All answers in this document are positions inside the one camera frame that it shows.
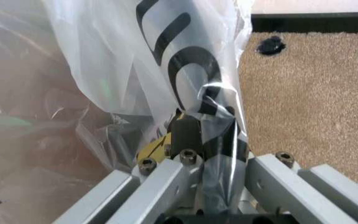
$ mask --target translucent plastic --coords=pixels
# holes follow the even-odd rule
[[[0,0],[0,223],[50,223],[106,171],[129,171],[177,108],[201,121],[206,212],[234,212],[250,6]]]
[[[200,119],[210,155],[206,212],[235,212],[247,142],[237,65],[251,32],[251,2],[45,3],[78,87],[106,112],[150,117],[145,142],[166,133],[177,108]],[[115,151],[125,154],[120,146]]]

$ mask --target clear plastic sheet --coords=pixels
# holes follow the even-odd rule
[[[252,2],[142,2],[156,3],[139,25],[139,0],[0,0],[0,223],[52,222],[108,171],[129,171],[177,108],[201,121],[211,152],[207,212],[235,210],[247,142],[237,65]],[[151,49],[183,13],[191,21],[159,64]],[[173,60],[170,78],[189,46],[218,66]]]
[[[72,75],[97,106],[150,118],[140,128],[145,142],[166,133],[163,124],[177,108],[201,121],[210,213],[236,212],[243,188],[247,135],[237,65],[251,32],[251,3],[45,1]],[[122,132],[116,130],[114,151],[130,161],[131,147],[117,140]]]

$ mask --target white wall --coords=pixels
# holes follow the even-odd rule
[[[253,14],[358,12],[358,0],[254,0]]]

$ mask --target carpet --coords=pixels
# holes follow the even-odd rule
[[[280,54],[255,51],[278,35]],[[358,34],[253,33],[239,68],[250,149],[327,163],[358,183]]]

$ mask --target yellow component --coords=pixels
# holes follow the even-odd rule
[[[151,157],[156,162],[162,162],[165,159],[164,148],[165,145],[171,144],[171,133],[168,133],[161,138],[151,142],[138,153],[138,162],[143,158]]]

